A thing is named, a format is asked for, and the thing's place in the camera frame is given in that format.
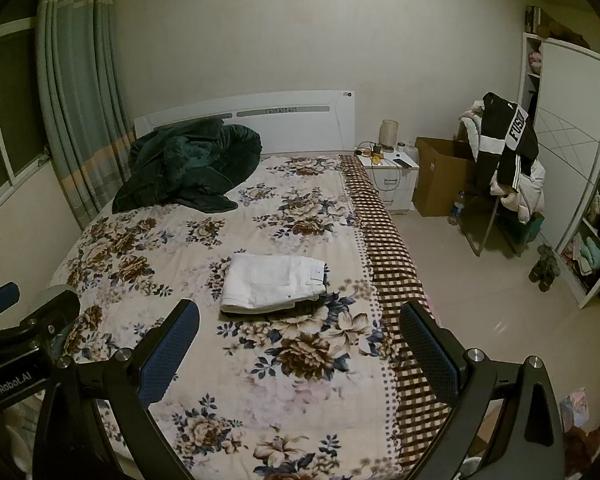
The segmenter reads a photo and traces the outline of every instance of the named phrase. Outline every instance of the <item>metal bolt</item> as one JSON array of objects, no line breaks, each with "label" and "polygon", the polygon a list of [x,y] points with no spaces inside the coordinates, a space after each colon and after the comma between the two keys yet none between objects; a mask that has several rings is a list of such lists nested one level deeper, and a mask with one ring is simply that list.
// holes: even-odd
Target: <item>metal bolt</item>
[{"label": "metal bolt", "polygon": [[71,361],[72,359],[68,355],[63,355],[56,361],[56,366],[58,368],[67,368],[71,364]]},{"label": "metal bolt", "polygon": [[484,352],[478,348],[470,348],[466,354],[475,363],[479,363],[484,359]]},{"label": "metal bolt", "polygon": [[117,361],[127,361],[129,358],[131,358],[131,348],[121,348],[120,350],[118,350],[114,356],[116,358]]},{"label": "metal bolt", "polygon": [[530,356],[527,361],[530,365],[532,365],[533,368],[542,368],[542,359],[536,355]]}]

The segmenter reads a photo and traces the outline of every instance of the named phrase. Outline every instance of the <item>floral bedsheet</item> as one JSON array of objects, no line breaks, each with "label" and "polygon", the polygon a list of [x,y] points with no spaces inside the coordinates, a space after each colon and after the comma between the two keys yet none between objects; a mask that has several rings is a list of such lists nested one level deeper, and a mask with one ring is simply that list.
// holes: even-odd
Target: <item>floral bedsheet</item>
[{"label": "floral bedsheet", "polygon": [[[150,411],[199,480],[390,478],[409,467],[394,387],[400,345],[383,325],[342,165],[268,158],[227,194],[238,209],[225,213],[108,206],[54,275],[52,285],[80,296],[65,343],[79,363],[132,348],[181,298],[197,303],[198,335]],[[224,274],[245,251],[324,260],[326,301],[224,316]],[[115,451],[130,457],[104,401],[101,411]]]}]

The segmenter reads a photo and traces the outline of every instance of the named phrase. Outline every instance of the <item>window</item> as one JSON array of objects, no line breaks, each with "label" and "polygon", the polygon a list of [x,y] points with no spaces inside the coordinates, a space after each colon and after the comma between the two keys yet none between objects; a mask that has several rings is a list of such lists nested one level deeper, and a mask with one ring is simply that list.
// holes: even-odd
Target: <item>window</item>
[{"label": "window", "polygon": [[46,145],[36,78],[38,0],[0,14],[0,204],[38,167]]}]

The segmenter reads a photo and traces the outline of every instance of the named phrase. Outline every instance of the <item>cardboard box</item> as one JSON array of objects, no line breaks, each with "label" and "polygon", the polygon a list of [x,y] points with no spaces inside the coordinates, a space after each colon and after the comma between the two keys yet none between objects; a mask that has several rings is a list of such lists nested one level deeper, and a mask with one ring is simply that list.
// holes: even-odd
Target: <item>cardboard box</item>
[{"label": "cardboard box", "polygon": [[467,142],[418,137],[420,153],[418,187],[413,205],[422,216],[447,216],[458,191],[475,179],[475,162]]}]

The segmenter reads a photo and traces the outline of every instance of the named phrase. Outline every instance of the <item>dark green blanket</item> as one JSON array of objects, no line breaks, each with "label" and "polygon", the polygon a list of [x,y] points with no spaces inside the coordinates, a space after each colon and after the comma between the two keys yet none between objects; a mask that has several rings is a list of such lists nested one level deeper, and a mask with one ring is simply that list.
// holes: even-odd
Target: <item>dark green blanket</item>
[{"label": "dark green blanket", "polygon": [[261,150],[256,132],[222,119],[156,128],[131,147],[132,175],[116,193],[112,211],[165,203],[204,213],[236,209],[223,195],[253,173]]}]

